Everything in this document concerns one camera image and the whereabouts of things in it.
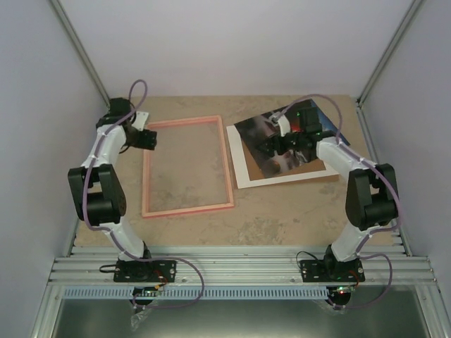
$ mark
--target purple cable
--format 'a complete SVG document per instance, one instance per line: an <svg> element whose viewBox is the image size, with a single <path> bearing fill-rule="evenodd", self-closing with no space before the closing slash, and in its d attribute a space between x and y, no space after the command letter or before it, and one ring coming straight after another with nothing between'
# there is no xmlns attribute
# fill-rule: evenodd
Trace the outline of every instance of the purple cable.
<svg viewBox="0 0 451 338"><path fill-rule="evenodd" d="M144 85L144 94L142 95L141 101L129 112L129 114L125 115L123 118L121 118L119 121L117 121L116 123L114 123L113 125L111 125L104 134L102 134L102 136L100 136L99 141L97 142L96 148L94 150L94 153L92 154L92 160L89 163L89 166L86 170L86 176L85 176L85 183L83 184L83 196L82 196L82 212L83 212L83 219L86 223L86 226L92 230L92 231L107 231L111 237L111 240L114 242L114 244L118 247L118 249L125 254L126 256L130 257L131 259L135 260L135 261L139 261L139 262L152 262L152 261L164 261L164 260L168 260L168 259L172 259L174 261L180 261L182 263L185 263L187 265L189 265L191 268L194 269L194 271L197 273L197 275L200 278L201 281L201 291L199 293L199 295L193 299L191 302L188 303L184 303L181 305L174 305L174 306L146 306L147 308L184 308L186 306L192 305L194 303L197 303L203 296L204 294L204 290L205 290L205 281L204 281L204 277L202 276L201 272L199 271L199 269L192 264L191 262L185 260L184 258L179 258L179 257L171 257L171 256L162 256L162 257L153 257L153 258L140 258L140 257L136 257L134 255L132 255L130 252L128 252L127 250L125 250L121 243L119 243L119 241L117 240L114 232L109 228L109 227L93 227L91 225L91 223L89 222L89 218L87 215L87 191L89 189L89 179L91 178L91 174L92 174L92 169L94 167L94 164L96 162L96 159L99 157L99 152L100 152L100 148L102 146L102 144L104 143L105 137L108 135L108 133L110 131L112 131L115 127L117 127L118 125L120 125L122 122L124 122L125 120L127 120L128 118L131 118L133 116L134 113L136 113L136 111L139 109L139 107L143 104L144 100L146 99L147 96L147 83L144 80L136 80L133 82L132 86L130 87L130 91L128 93L128 99L130 100L132 97L132 93L133 93L133 89L135 88L135 86L138 83L142 83ZM135 302L135 298L133 298L132 302L133 305L138 307L139 305L136 304Z"/></svg>
<svg viewBox="0 0 451 338"><path fill-rule="evenodd" d="M363 246L365 245L365 243L368 242L368 240L370 239L370 237L373 234L376 234L378 232L387 232L387 231L393 231L393 230L397 230L401 224L402 221L404 220L404 210L402 209L401 206L401 202L400 199L395 191L395 188L390 184L390 182L382 175L382 173L379 172L379 170L377 170L375 167L372 166L371 163L368 162L368 160L366 160L365 158L361 158L358 154L356 154L353 150L351 150L351 148L349 148L345 143L343 143L340 139L340 135L341 135L341 129L343 126L343 116L340 110L340 107L338 106L338 104L330 97L326 96L326 95L322 95L322 94L309 94L309 95L305 95L302 96L301 98L293 101L291 104L289 104L285 109L283 109L279 114L277 114L277 116L275 117L275 120L279 120L287 111L288 109L290 109L292 106L294 106L295 104L302 102L304 100L307 99L311 99L312 97L320 97L322 99L325 99L327 101L329 101L334 108L336 109L337 113L338 113L338 117L339 117L339 122L338 122L338 129L337 129L337 134L335 136L335 141L337 142L337 145L344 151L346 152L346 154L348 154L349 156L351 156L354 160L359 161L360 163L362 163L363 165L365 165L369 170L371 170L378 179L380 179L383 184L385 184L385 186L387 187L388 191L391 193L393 200L395 201L396 204L396 208L398 211L398 219L395 225L393 225L392 227L389 228L381 228L381 229L375 229L373 231L371 231L368 235L365 236L365 238L362 240L362 242L359 244L359 246L356 248L356 253L357 255L359 255L359 252L361 251L361 249L363 248ZM373 301L370 301L368 303L362 304L362 305L356 305L356 306L338 306L332 303L332 301L329 299L328 302L333 305L334 307L337 308L365 308L367 306L371 306L373 304L375 304L376 302L380 301L388 292L388 290L391 287L392 281L393 281L393 266L392 263L390 261L390 259L388 258L387 255L385 255L384 253L376 253L374 255L370 255L370 256L365 256L362 257L360 256L360 259L362 260L369 260L375 257L384 257L387 262L388 262L388 267L389 267L389 276L388 276L388 283L387 283L387 287L384 289L384 291Z"/></svg>

